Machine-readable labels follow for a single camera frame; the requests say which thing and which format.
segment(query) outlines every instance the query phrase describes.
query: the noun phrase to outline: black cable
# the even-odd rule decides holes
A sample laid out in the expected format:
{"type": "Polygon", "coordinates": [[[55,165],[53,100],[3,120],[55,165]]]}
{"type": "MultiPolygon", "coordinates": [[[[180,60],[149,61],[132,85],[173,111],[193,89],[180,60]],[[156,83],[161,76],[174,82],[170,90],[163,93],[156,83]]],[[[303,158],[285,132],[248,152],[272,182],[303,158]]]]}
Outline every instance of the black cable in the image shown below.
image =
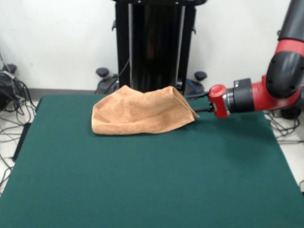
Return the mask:
{"type": "Polygon", "coordinates": [[[8,109],[5,107],[2,111],[8,112],[8,113],[14,113],[14,112],[17,111],[17,109],[18,109],[18,108],[15,107],[15,109],[13,109],[13,110],[8,110],[8,109]]]}
{"type": "Polygon", "coordinates": [[[31,98],[31,96],[30,96],[28,87],[27,87],[23,82],[21,82],[21,81],[19,81],[19,80],[17,80],[17,81],[18,81],[19,83],[21,83],[21,84],[24,86],[24,88],[25,88],[25,90],[26,90],[26,94],[27,94],[27,99],[29,100],[30,104],[36,109],[37,107],[34,105],[34,103],[33,103],[33,101],[32,101],[32,98],[31,98]]]}
{"type": "MultiPolygon", "coordinates": [[[[27,110],[27,112],[28,112],[28,115],[29,115],[29,120],[28,120],[27,123],[30,123],[30,121],[31,121],[31,119],[32,119],[32,116],[31,116],[31,114],[30,114],[30,111],[29,111],[28,106],[26,105],[26,100],[25,100],[24,106],[25,106],[25,108],[26,108],[26,110],[27,110]]],[[[16,112],[16,118],[17,118],[18,122],[22,124],[22,122],[18,119],[18,112],[16,112]]]]}
{"type": "Polygon", "coordinates": [[[7,163],[6,163],[6,161],[5,161],[5,159],[2,157],[2,154],[1,154],[1,151],[0,151],[0,159],[1,159],[1,161],[3,161],[3,163],[6,165],[6,167],[10,167],[7,163]]]}
{"type": "Polygon", "coordinates": [[[23,126],[22,121],[19,119],[18,114],[20,114],[19,112],[16,112],[16,119],[19,122],[20,126],[23,126]]]}
{"type": "Polygon", "coordinates": [[[299,144],[304,143],[302,140],[286,140],[285,137],[291,135],[296,131],[296,129],[300,126],[299,118],[295,118],[292,127],[283,127],[276,118],[282,118],[279,115],[276,115],[276,111],[268,111],[265,112],[268,117],[268,121],[273,130],[277,131],[280,135],[277,136],[277,140],[279,144],[299,144]]]}
{"type": "Polygon", "coordinates": [[[35,116],[36,116],[36,113],[35,113],[36,109],[34,109],[32,106],[27,106],[27,107],[30,108],[30,109],[32,109],[33,116],[35,118],[35,116]]]}
{"type": "Polygon", "coordinates": [[[0,116],[0,119],[2,119],[2,120],[4,120],[4,121],[6,121],[6,122],[10,122],[10,123],[12,123],[12,124],[16,124],[16,125],[20,125],[19,123],[17,123],[17,122],[14,122],[14,121],[11,121],[11,120],[8,120],[8,119],[5,119],[5,118],[3,118],[3,117],[1,117],[0,116]]]}
{"type": "Polygon", "coordinates": [[[7,68],[7,70],[11,73],[10,68],[8,68],[8,66],[5,64],[5,62],[3,60],[3,57],[2,57],[2,54],[1,54],[1,50],[0,50],[0,60],[1,60],[2,64],[7,68]]]}
{"type": "Polygon", "coordinates": [[[10,139],[10,140],[5,140],[5,141],[0,141],[0,143],[9,143],[9,142],[12,142],[12,141],[16,141],[16,140],[18,140],[18,139],[20,139],[20,138],[12,138],[12,139],[10,139]]]}
{"type": "Polygon", "coordinates": [[[11,142],[11,141],[15,141],[15,144],[17,144],[17,143],[16,143],[16,140],[19,139],[19,138],[15,138],[15,139],[14,139],[13,137],[10,136],[10,134],[7,134],[7,133],[5,133],[5,132],[3,132],[3,134],[6,135],[7,137],[11,138],[11,140],[8,140],[8,141],[0,141],[0,143],[3,143],[3,142],[4,142],[4,143],[8,143],[8,142],[11,142]]]}
{"type": "Polygon", "coordinates": [[[3,158],[3,159],[13,159],[14,157],[6,157],[6,158],[3,158]]]}
{"type": "Polygon", "coordinates": [[[10,178],[11,172],[13,170],[13,167],[8,167],[3,174],[2,180],[0,181],[0,187],[10,178]]]}
{"type": "MultiPolygon", "coordinates": [[[[111,87],[117,82],[117,80],[119,79],[119,77],[123,74],[123,72],[126,70],[126,68],[128,67],[130,63],[130,59],[128,59],[127,63],[125,64],[125,66],[123,67],[123,69],[121,70],[121,72],[119,73],[119,75],[117,76],[117,78],[111,83],[111,85],[107,88],[107,90],[104,92],[104,94],[106,94],[107,92],[109,92],[109,90],[111,89],[111,87]]],[[[94,94],[97,93],[97,90],[100,86],[100,84],[102,83],[103,81],[100,81],[98,83],[98,86],[97,86],[97,89],[95,90],[94,94]]]]}
{"type": "Polygon", "coordinates": [[[18,125],[18,126],[13,126],[13,127],[7,127],[7,128],[3,128],[2,130],[0,130],[0,133],[6,131],[6,130],[9,130],[9,129],[14,129],[14,128],[17,128],[17,127],[22,127],[23,125],[18,125]]]}
{"type": "Polygon", "coordinates": [[[7,98],[9,98],[11,101],[14,101],[14,102],[18,102],[19,100],[18,99],[16,99],[16,98],[14,98],[14,97],[12,97],[11,95],[9,95],[5,90],[0,90],[0,94],[3,94],[3,95],[5,95],[7,98]]]}
{"type": "Polygon", "coordinates": [[[9,133],[9,135],[22,135],[21,133],[9,133]]]}
{"type": "Polygon", "coordinates": [[[196,113],[203,113],[203,112],[212,113],[213,112],[213,108],[194,108],[193,110],[196,113]]]}

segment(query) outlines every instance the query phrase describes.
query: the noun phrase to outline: cloth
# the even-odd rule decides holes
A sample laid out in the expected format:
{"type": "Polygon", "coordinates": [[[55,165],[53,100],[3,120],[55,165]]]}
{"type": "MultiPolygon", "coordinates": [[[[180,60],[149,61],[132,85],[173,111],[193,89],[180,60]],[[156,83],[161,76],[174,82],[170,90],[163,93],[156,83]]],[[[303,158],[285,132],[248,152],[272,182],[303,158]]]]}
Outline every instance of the cloth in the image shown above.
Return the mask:
{"type": "Polygon", "coordinates": [[[92,130],[108,135],[164,133],[195,117],[199,116],[172,86],[141,93],[125,85],[94,105],[92,130]]]}

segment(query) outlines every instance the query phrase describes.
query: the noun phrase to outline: green table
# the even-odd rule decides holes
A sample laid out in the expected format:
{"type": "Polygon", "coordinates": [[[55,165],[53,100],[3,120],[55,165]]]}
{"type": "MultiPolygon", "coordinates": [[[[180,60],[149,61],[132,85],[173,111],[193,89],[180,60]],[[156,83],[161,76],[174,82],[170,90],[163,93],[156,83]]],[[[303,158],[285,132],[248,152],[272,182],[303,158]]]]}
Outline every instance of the green table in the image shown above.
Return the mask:
{"type": "Polygon", "coordinates": [[[304,198],[262,113],[97,136],[100,98],[42,99],[0,198],[0,227],[304,227],[304,198]]]}

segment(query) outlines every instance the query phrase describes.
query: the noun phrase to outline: brown towel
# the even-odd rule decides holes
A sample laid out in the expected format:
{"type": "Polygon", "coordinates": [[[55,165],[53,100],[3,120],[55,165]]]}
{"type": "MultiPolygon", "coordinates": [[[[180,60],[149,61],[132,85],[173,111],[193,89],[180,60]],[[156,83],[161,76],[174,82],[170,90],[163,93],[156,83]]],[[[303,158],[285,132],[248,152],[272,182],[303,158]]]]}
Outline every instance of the brown towel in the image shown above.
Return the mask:
{"type": "Polygon", "coordinates": [[[123,86],[93,107],[92,130],[96,134],[126,135],[164,133],[199,117],[172,86],[141,93],[123,86]]]}

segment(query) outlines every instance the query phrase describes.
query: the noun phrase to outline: white floor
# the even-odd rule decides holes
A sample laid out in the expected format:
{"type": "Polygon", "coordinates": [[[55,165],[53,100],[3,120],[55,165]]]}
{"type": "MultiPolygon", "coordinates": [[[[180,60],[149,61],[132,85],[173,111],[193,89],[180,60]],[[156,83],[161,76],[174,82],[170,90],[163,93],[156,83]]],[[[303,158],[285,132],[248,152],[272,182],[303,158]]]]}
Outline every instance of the white floor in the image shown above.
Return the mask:
{"type": "MultiPolygon", "coordinates": [[[[29,115],[27,111],[24,109],[25,116],[20,116],[19,120],[22,123],[26,123],[29,120],[29,115]]],[[[0,118],[5,118],[14,122],[17,122],[16,114],[9,114],[9,113],[0,113],[0,118]]],[[[304,114],[300,117],[300,121],[303,122],[297,130],[286,139],[289,140],[304,140],[304,114]]],[[[286,120],[279,120],[279,122],[284,126],[291,126],[293,122],[286,121],[286,120]]],[[[13,123],[4,121],[0,119],[0,127],[2,129],[16,126],[13,123]]],[[[9,136],[0,133],[0,153],[1,156],[4,158],[6,163],[10,166],[14,166],[14,162],[12,161],[11,157],[14,155],[15,149],[17,147],[18,139],[22,132],[22,127],[9,129],[5,131],[5,133],[9,134],[9,136]],[[11,142],[4,142],[11,139],[16,139],[15,141],[11,142]]],[[[294,175],[296,182],[299,184],[301,181],[304,180],[304,143],[294,144],[294,145],[281,145],[282,151],[287,159],[289,167],[294,175]]],[[[3,161],[0,161],[0,182],[2,176],[4,175],[5,170],[8,169],[7,166],[4,164],[3,161]]],[[[10,174],[10,171],[7,170],[6,177],[10,174]]],[[[0,186],[0,193],[4,191],[6,182],[0,186]]],[[[304,192],[304,183],[301,185],[301,189],[304,192]]]]}

